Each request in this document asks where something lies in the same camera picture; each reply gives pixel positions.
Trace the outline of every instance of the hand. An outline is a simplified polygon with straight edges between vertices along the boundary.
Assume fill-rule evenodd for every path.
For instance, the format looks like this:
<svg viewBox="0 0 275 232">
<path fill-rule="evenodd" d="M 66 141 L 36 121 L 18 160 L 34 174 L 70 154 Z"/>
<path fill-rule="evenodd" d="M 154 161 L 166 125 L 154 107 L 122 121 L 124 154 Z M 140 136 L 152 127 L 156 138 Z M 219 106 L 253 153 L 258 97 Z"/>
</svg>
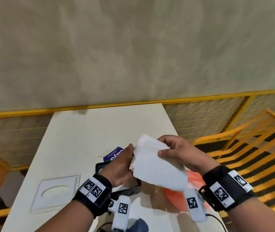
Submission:
<svg viewBox="0 0 275 232">
<path fill-rule="evenodd" d="M 118 187 L 133 177 L 133 172 L 129 169 L 133 150 L 133 145 L 130 143 L 123 152 L 99 172 L 112 183 L 113 187 Z"/>
<path fill-rule="evenodd" d="M 171 147 L 171 149 L 158 151 L 159 157 L 176 158 L 188 169 L 198 172 L 201 175 L 204 175 L 219 165 L 219 163 L 212 157 L 200 151 L 180 136 L 163 135 L 159 137 L 158 140 Z"/>
</svg>

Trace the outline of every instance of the black cable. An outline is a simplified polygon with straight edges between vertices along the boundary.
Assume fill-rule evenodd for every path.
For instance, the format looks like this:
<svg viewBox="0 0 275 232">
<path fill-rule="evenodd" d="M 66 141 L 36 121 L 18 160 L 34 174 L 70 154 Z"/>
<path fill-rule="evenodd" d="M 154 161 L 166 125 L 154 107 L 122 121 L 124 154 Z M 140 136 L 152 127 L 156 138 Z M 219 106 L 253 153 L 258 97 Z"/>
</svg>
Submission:
<svg viewBox="0 0 275 232">
<path fill-rule="evenodd" d="M 209 214 L 209 213 L 206 213 L 205 215 L 208 216 L 208 217 L 214 217 L 214 218 L 216 218 L 216 220 L 219 221 L 220 224 L 222 225 L 224 231 L 227 232 L 227 231 L 226 231 L 226 228 L 224 227 L 224 224 L 223 224 L 217 217 L 215 217 L 214 215 Z"/>
<path fill-rule="evenodd" d="M 100 229 L 101 229 L 103 226 L 108 225 L 108 224 L 112 224 L 112 223 L 113 223 L 113 222 L 105 222 L 103 225 L 101 225 L 101 226 L 99 227 L 99 229 L 97 229 L 96 232 L 99 232 Z"/>
</svg>

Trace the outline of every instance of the white tissue paper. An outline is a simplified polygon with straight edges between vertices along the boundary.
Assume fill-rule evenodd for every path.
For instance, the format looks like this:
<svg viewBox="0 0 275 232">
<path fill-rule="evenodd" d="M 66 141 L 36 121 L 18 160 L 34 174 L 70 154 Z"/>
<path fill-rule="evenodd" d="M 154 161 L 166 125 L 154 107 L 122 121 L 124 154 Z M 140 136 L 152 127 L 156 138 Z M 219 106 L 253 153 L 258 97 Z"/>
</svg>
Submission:
<svg viewBox="0 0 275 232">
<path fill-rule="evenodd" d="M 184 191 L 188 185 L 186 169 L 172 158 L 159 158 L 158 151 L 164 149 L 169 149 L 165 143 L 143 134 L 134 149 L 130 166 L 133 176 L 173 191 Z"/>
</svg>

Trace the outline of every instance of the blue object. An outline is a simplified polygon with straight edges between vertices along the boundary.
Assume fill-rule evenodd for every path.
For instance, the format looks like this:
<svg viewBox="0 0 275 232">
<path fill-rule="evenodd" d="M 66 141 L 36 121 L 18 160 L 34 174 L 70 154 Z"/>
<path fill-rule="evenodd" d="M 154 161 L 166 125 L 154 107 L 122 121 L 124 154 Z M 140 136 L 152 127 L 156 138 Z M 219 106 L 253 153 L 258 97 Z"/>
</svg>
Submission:
<svg viewBox="0 0 275 232">
<path fill-rule="evenodd" d="M 133 226 L 131 226 L 129 229 L 126 230 L 126 232 L 148 232 L 149 228 L 146 222 L 139 218 Z"/>
<path fill-rule="evenodd" d="M 115 159 L 124 149 L 121 147 L 117 147 L 115 150 L 113 150 L 111 153 L 109 153 L 107 156 L 103 157 L 103 162 L 112 161 Z"/>
</svg>

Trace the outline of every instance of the black wrist strap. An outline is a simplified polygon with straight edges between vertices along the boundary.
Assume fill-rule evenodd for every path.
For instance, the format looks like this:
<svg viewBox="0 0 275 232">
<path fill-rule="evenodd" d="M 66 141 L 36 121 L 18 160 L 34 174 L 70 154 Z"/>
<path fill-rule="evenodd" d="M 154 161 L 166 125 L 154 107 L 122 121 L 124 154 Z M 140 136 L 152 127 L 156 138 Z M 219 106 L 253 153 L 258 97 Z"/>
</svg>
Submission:
<svg viewBox="0 0 275 232">
<path fill-rule="evenodd" d="M 252 186 L 236 171 L 217 166 L 203 176 L 199 193 L 216 211 L 229 211 L 255 196 Z"/>
<path fill-rule="evenodd" d="M 72 200 L 79 201 L 85 205 L 93 214 L 93 217 L 107 212 L 112 193 L 112 184 L 104 176 L 94 174 L 76 192 Z"/>
</svg>

